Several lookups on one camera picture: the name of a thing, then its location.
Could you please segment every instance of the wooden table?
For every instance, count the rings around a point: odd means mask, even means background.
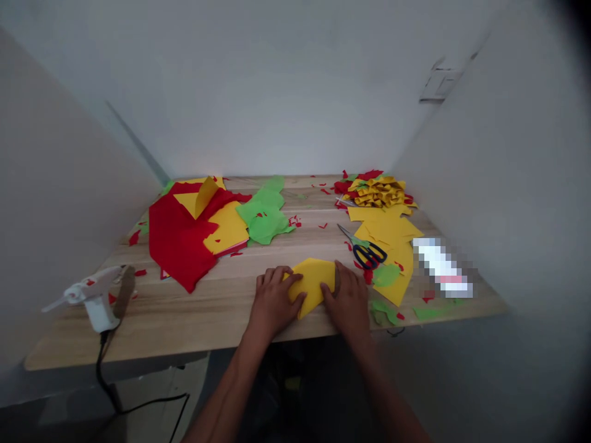
[[[230,191],[252,194],[267,178],[230,177],[225,180],[225,184]],[[121,239],[120,245],[103,264],[103,267],[130,265],[123,281],[111,291],[114,295],[118,294],[114,311],[121,318],[121,325],[109,344],[105,362],[237,346],[248,323],[255,278],[267,268],[294,266],[308,257],[314,257],[322,260],[338,259],[360,272],[353,267],[353,255],[344,243],[346,238],[337,223],[355,232],[361,222],[349,221],[347,214],[334,206],[335,195],[324,194],[319,186],[320,183],[327,183],[328,189],[340,178],[335,175],[286,177],[282,192],[285,206],[282,211],[287,217],[297,214],[302,226],[289,234],[275,237],[270,245],[256,245],[244,249],[240,256],[222,257],[200,280],[192,294],[188,294],[173,279],[160,280],[160,268],[150,257],[147,235],[140,236],[139,243],[132,247],[128,245],[131,232]],[[426,236],[441,236],[421,211],[415,211],[410,220]],[[318,227],[325,223],[328,223],[325,229]],[[135,277],[134,271],[137,269],[146,269],[148,273]],[[418,293],[414,281],[415,277],[409,284],[400,308],[406,318],[401,324],[405,326],[491,316],[507,310],[501,297],[477,276],[476,298],[467,300],[438,318],[421,322],[412,308],[425,308],[427,305],[421,299],[424,295]],[[132,299],[134,290],[138,297]],[[379,298],[382,296],[371,289],[370,300]],[[430,301],[428,307],[437,308],[447,303],[449,300],[439,298]],[[379,328],[377,324],[372,325],[372,329]],[[301,321],[290,325],[276,341],[334,333],[324,305],[320,305]],[[92,330],[85,308],[71,306],[55,322],[48,336],[36,345],[27,357],[25,367],[28,370],[40,370],[93,364],[98,348],[99,335]]]

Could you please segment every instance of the green paper scrap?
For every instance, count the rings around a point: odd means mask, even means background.
[[[166,186],[162,189],[160,196],[163,197],[168,194],[168,192],[170,192],[171,188],[174,186],[174,183],[176,183],[174,180],[170,180],[168,183],[166,183]]]
[[[392,323],[394,326],[398,324],[398,318],[396,317],[396,314],[398,313],[393,308],[389,307],[385,301],[372,300],[371,310],[383,312],[384,314],[386,314],[386,317],[388,317],[388,321],[390,323]]]
[[[280,193],[283,186],[285,186],[285,178],[282,175],[274,175],[261,186],[261,189]]]
[[[236,212],[248,226],[251,241],[267,245],[277,234],[288,233],[295,229],[295,226],[289,226],[287,217],[280,211],[285,203],[279,194],[284,182],[282,175],[274,175],[263,184],[249,202],[236,207]]]
[[[448,309],[427,309],[427,308],[413,308],[417,318],[421,321],[431,320],[433,318],[444,315]]]
[[[386,323],[386,314],[384,314],[382,311],[375,311],[375,310],[371,310],[371,314],[374,316],[374,321],[376,322],[377,325],[381,326],[381,327],[387,327],[389,326]]]
[[[357,246],[363,246],[364,248],[369,248],[369,242],[367,240],[360,240],[357,237],[352,237],[351,242],[356,244]]]
[[[374,269],[374,278],[372,281],[378,287],[390,286],[396,281],[399,275],[400,268],[391,263]]]

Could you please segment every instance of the left hand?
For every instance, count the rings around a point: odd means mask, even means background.
[[[290,274],[285,280],[283,274]],[[302,307],[306,293],[300,293],[293,304],[289,301],[289,288],[303,275],[294,274],[289,266],[269,268],[257,277],[257,292],[248,320],[247,332],[255,335],[265,345],[284,330]]]

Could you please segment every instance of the glue gun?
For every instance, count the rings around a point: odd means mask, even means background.
[[[123,268],[124,266],[114,266],[103,269],[79,283],[74,283],[64,291],[59,300],[43,308],[41,312],[46,313],[66,301],[71,305],[84,303],[92,328],[96,332],[115,329],[119,326],[119,319],[113,315],[108,294],[113,282],[122,275]]]

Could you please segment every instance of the folded yellow paper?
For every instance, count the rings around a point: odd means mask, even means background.
[[[331,292],[334,291],[335,267],[332,261],[307,258],[302,263],[295,265],[292,269],[294,274],[302,274],[304,277],[291,286],[289,289],[289,299],[293,302],[299,293],[308,293],[302,309],[300,309],[297,315],[297,318],[301,320],[324,300],[320,289],[322,282],[328,285]]]

